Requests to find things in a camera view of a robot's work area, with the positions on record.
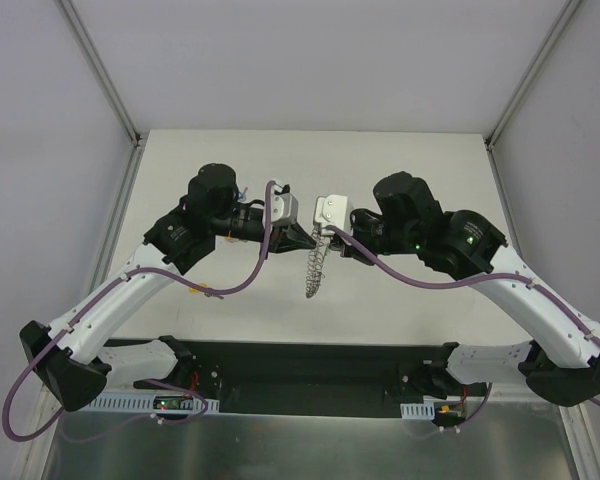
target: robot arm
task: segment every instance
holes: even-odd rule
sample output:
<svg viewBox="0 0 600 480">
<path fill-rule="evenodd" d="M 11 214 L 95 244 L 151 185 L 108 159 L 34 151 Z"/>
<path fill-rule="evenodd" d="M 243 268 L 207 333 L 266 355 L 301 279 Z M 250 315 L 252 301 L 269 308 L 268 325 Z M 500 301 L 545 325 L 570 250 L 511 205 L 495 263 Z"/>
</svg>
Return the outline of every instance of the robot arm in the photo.
<svg viewBox="0 0 600 480">
<path fill-rule="evenodd" d="M 323 235 L 331 236 L 331 249 L 367 265 L 373 262 L 354 245 L 356 241 L 374 255 L 417 255 L 433 270 L 488 297 L 534 339 L 504 347 L 456 345 L 446 365 L 451 376 L 462 384 L 526 383 L 538 395 L 564 406 L 600 393 L 600 346 L 534 287 L 542 286 L 557 297 L 599 339 L 600 324 L 546 285 L 494 225 L 476 212 L 443 212 L 426 182 L 405 172 L 381 180 L 373 193 L 381 213 L 354 210 L 346 197 L 338 195 L 318 200 L 314 222 Z M 514 274 L 520 280 L 472 281 L 486 274 Z M 531 283 L 521 281 L 526 278 Z"/>
<path fill-rule="evenodd" d="M 155 223 L 144 242 L 97 290 L 48 327 L 32 321 L 22 329 L 29 361 L 66 331 L 35 369 L 65 410 L 79 410 L 105 387 L 148 378 L 167 378 L 176 386 L 190 384 L 192 355 L 173 337 L 128 347 L 104 344 L 149 298 L 182 279 L 211 253 L 216 235 L 264 242 L 269 235 L 263 225 L 265 202 L 239 203 L 238 193 L 231 168 L 219 164 L 201 168 L 178 206 Z M 289 187 L 274 187 L 269 200 L 275 207 L 268 252 L 313 248 L 314 240 L 296 221 L 298 202 Z M 266 253 L 261 252 L 261 260 Z M 81 312 L 86 313 L 70 325 Z"/>
</svg>

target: white table surface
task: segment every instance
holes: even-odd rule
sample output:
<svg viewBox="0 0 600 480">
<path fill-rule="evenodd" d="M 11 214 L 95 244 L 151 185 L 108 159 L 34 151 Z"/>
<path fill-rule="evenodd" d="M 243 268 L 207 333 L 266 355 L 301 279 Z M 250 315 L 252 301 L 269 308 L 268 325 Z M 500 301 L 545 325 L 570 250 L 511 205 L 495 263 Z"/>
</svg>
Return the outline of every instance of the white table surface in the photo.
<svg viewBox="0 0 600 480">
<path fill-rule="evenodd" d="M 207 163 L 226 163 L 263 198 L 271 178 L 291 185 L 299 220 L 312 228 L 315 198 L 348 195 L 354 207 L 378 211 L 373 186 L 401 170 L 424 178 L 443 210 L 475 210 L 506 235 L 504 213 L 479 135 L 153 130 L 140 164 L 112 267 L 142 241 L 155 220 L 187 191 Z M 214 253 L 186 277 L 212 287 L 237 285 L 250 273 L 258 244 L 217 239 Z M 449 281 L 416 257 L 387 263 L 414 278 Z M 270 255 L 254 284 L 224 300 L 172 284 L 153 297 L 116 337 L 271 342 L 435 345 L 512 344 L 529 336 L 497 306 L 470 288 L 426 291 L 408 287 L 375 267 L 337 254 L 327 257 L 318 294 L 305 298 L 307 252 Z"/>
</svg>

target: coiled spring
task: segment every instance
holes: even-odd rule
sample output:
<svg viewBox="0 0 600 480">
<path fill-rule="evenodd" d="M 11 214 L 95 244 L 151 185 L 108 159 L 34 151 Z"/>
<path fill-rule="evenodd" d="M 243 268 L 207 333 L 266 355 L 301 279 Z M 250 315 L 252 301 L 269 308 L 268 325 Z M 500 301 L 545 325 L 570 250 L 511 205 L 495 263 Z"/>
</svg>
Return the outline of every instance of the coiled spring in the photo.
<svg viewBox="0 0 600 480">
<path fill-rule="evenodd" d="M 309 252 L 309 261 L 307 263 L 307 281 L 306 281 L 306 296 L 307 298 L 313 297 L 318 293 L 320 284 L 322 283 L 322 266 L 324 265 L 324 258 L 327 255 L 327 244 L 324 237 L 321 234 L 320 225 L 313 227 L 311 232 L 311 238 L 316 242 L 316 246 Z"/>
</svg>

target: metal frame edge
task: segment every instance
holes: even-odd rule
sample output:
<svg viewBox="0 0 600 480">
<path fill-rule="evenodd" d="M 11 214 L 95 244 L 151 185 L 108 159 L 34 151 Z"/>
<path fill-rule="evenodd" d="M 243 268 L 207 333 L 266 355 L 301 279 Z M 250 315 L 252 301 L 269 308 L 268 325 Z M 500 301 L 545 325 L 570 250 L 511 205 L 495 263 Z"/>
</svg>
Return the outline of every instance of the metal frame edge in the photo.
<svg viewBox="0 0 600 480">
<path fill-rule="evenodd" d="M 586 480 L 600 479 L 600 451 L 591 434 L 585 406 L 560 407 L 560 415 L 578 476 Z"/>
<path fill-rule="evenodd" d="M 91 35 L 87 31 L 82 18 L 80 18 L 80 14 L 76 9 L 72 0 L 54 0 L 58 10 L 62 14 L 69 30 L 73 34 L 73 37 L 80 47 L 82 54 L 84 55 L 85 60 L 89 64 L 89 68 L 96 78 L 98 85 L 102 90 L 102 93 L 106 97 L 111 109 L 113 110 L 116 118 L 122 125 L 125 133 L 129 137 L 129 140 L 137 145 L 140 134 L 136 129 L 136 126 L 129 115 L 124 103 L 122 102 L 122 98 L 118 93 L 116 86 L 114 85 L 109 73 L 107 72 L 104 63 L 102 62 L 102 58 L 100 58 L 100 54 L 91 39 Z"/>
<path fill-rule="evenodd" d="M 554 51 L 564 32 L 567 30 L 567 27 L 575 18 L 575 14 L 585 1 L 586 0 L 567 0 L 562 7 L 562 10 L 554 20 L 551 28 L 547 32 L 547 35 L 542 40 L 540 47 L 531 59 L 531 62 L 522 75 L 522 78 L 516 85 L 511 98 L 500 114 L 500 117 L 498 118 L 498 121 L 496 122 L 491 134 L 487 137 L 487 145 L 490 148 L 498 142 L 504 133 L 514 114 L 520 105 L 522 105 L 534 81 L 538 78 L 538 74 L 542 70 L 542 67 L 546 64 L 551 53 Z"/>
<path fill-rule="evenodd" d="M 145 144 L 145 138 L 141 137 L 139 143 L 133 147 L 129 160 L 127 161 L 127 166 L 118 188 L 111 214 L 109 215 L 104 239 L 98 251 L 96 264 L 89 281 L 87 293 L 95 290 L 96 287 L 107 278 L 111 260 L 113 258 L 113 252 L 118 241 L 118 236 L 120 235 L 120 229 L 122 228 L 122 221 L 124 220 L 127 206 L 129 205 L 131 192 L 136 181 L 142 154 L 144 153 Z"/>
<path fill-rule="evenodd" d="M 493 155 L 493 148 L 490 148 L 487 145 L 486 149 L 487 157 L 489 158 L 489 165 L 491 166 L 491 173 L 493 174 L 493 179 L 496 182 L 496 189 L 498 190 L 498 196 L 500 197 L 500 203 L 502 204 L 502 210 L 504 211 L 504 219 L 507 222 L 507 227 L 509 228 L 511 243 L 513 244 L 513 248 L 516 249 L 520 257 L 524 258 L 524 255 L 522 254 L 522 247 L 520 246 L 520 240 L 518 237 L 518 226 L 515 221 L 513 211 L 511 210 L 511 202 L 509 200 L 507 190 L 504 186 L 504 182 L 502 181 L 502 177 L 500 176 L 500 172 L 498 171 L 498 165 L 496 164 L 496 159 Z"/>
<path fill-rule="evenodd" d="M 42 427 L 59 408 L 60 404 L 55 401 L 51 392 L 42 387 L 28 431 L 35 431 Z M 53 425 L 35 440 L 21 444 L 9 478 L 19 480 L 39 480 L 42 478 L 49 459 L 55 430 L 56 425 Z"/>
</svg>

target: cable clip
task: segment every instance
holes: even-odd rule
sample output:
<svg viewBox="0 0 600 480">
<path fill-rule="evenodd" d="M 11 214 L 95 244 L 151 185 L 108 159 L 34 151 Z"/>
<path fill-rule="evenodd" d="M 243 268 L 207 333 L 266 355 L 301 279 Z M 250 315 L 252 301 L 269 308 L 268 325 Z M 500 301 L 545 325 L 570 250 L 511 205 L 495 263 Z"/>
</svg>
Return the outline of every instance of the cable clip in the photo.
<svg viewBox="0 0 600 480">
<path fill-rule="evenodd" d="M 596 330 L 589 330 L 589 333 L 587 333 L 584 336 L 585 340 L 591 340 L 593 337 L 597 337 L 598 336 L 598 332 Z"/>
<path fill-rule="evenodd" d="M 219 298 L 220 300 L 224 300 L 224 297 L 222 295 L 216 295 L 213 293 L 205 293 L 204 296 L 208 298 Z"/>
<path fill-rule="evenodd" d="M 274 178 L 273 181 L 276 183 L 273 186 L 273 188 L 271 189 L 271 199 L 272 200 L 273 200 L 273 197 L 275 197 L 276 195 L 282 194 L 282 192 L 284 191 L 284 183 L 282 182 L 282 180 L 280 180 L 278 178 Z"/>
<path fill-rule="evenodd" d="M 73 331 L 75 330 L 71 325 L 69 325 L 69 323 L 63 323 L 62 326 L 60 327 L 60 330 L 64 330 L 67 333 L 73 333 Z"/>
<path fill-rule="evenodd" d="M 525 285 L 525 287 L 527 287 L 527 290 L 531 290 L 535 288 L 536 285 L 540 285 L 540 279 L 538 277 L 531 277 L 531 280 Z"/>
</svg>

